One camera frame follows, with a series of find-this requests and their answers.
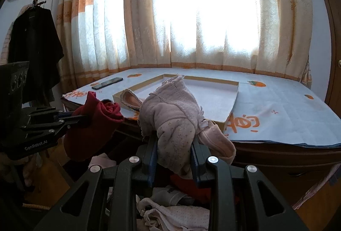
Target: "smartphone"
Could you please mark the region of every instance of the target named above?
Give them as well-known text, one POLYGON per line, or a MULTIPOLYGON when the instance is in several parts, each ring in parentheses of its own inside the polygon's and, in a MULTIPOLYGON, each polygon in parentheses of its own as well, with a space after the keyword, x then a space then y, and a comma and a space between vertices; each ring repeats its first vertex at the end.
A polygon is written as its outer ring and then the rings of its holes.
POLYGON ((103 83, 99 83, 99 84, 97 84, 97 85, 95 85, 95 86, 93 86, 91 88, 93 90, 99 90, 99 89, 104 88, 106 86, 109 86, 111 84, 114 84, 114 83, 117 83, 117 82, 121 82, 122 80, 123 80, 123 78, 121 78, 121 77, 115 77, 115 78, 110 79, 108 81, 105 81, 103 83))

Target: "silver screw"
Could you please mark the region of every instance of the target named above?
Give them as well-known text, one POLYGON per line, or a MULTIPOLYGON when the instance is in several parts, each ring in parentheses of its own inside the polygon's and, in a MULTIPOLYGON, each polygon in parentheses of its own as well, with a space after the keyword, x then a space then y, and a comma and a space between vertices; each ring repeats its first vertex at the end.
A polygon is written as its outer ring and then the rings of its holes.
POLYGON ((140 160, 140 158, 137 156, 131 156, 129 158, 129 162, 131 162, 131 163, 137 163, 139 160, 140 160))
POLYGON ((93 173, 95 173, 95 172, 99 172, 100 169, 101 169, 100 166, 95 165, 95 166, 92 166, 92 167, 90 168, 90 171, 93 172, 93 173))
POLYGON ((215 163, 217 163, 217 162, 219 161, 219 159, 218 159, 216 156, 210 156, 210 157, 208 158, 208 161, 209 161, 210 163, 212 163, 212 164, 215 164, 215 163))
POLYGON ((256 172, 257 168, 254 165, 249 165, 246 167, 246 169, 250 172, 256 172))

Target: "wooden door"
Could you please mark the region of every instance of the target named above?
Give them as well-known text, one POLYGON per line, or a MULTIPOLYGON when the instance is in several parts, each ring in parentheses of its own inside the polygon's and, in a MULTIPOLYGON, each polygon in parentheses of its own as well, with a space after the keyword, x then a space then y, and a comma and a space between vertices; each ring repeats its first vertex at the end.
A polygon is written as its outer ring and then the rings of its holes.
POLYGON ((341 0, 325 0, 331 35, 331 67, 325 102, 341 117, 341 0))

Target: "dark red fabric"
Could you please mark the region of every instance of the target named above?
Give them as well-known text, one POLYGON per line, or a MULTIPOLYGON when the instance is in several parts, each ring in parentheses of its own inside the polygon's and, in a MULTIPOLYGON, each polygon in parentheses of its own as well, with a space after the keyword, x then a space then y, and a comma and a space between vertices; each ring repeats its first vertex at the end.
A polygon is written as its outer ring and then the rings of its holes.
POLYGON ((103 103, 89 91, 85 104, 72 115, 87 115, 91 123, 86 128, 71 128, 64 137, 64 148, 71 160, 84 161, 99 151, 124 120, 117 103, 103 103))
POLYGON ((177 174, 171 175, 171 182, 180 191, 193 197, 203 204, 210 203, 211 201, 211 189, 198 189, 193 179, 183 179, 177 174))

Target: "curtain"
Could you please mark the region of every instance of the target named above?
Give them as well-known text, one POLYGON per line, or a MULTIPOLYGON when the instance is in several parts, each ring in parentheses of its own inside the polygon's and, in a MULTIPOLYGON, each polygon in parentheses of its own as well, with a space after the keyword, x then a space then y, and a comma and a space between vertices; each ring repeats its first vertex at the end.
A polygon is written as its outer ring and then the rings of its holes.
POLYGON ((311 0, 60 0, 65 92, 136 67, 259 73, 299 81, 311 0))
POLYGON ((130 68, 123 0, 59 0, 63 92, 130 68))

